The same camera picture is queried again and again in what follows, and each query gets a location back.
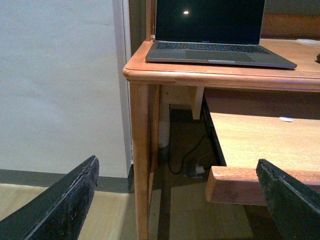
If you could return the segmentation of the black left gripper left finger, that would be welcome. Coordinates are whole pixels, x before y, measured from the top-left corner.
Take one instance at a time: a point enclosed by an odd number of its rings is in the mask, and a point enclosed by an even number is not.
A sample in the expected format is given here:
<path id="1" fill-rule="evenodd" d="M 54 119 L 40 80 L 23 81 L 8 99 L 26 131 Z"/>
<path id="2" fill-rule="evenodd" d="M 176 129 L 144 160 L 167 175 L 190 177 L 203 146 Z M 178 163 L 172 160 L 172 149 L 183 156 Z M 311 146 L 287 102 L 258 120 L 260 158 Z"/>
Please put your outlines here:
<path id="1" fill-rule="evenodd" d="M 2 240 L 77 240 L 94 198 L 99 160 L 92 155 L 0 222 Z"/>

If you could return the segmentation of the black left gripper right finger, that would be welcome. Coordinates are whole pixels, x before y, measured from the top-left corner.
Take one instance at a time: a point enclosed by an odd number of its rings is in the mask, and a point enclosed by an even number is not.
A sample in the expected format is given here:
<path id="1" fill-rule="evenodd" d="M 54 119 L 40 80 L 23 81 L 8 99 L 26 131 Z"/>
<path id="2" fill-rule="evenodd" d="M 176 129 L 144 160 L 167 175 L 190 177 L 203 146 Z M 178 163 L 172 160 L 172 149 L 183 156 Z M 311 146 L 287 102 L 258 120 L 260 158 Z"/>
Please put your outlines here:
<path id="1" fill-rule="evenodd" d="M 282 239 L 318 240 L 320 194 L 263 158 L 256 174 Z"/>

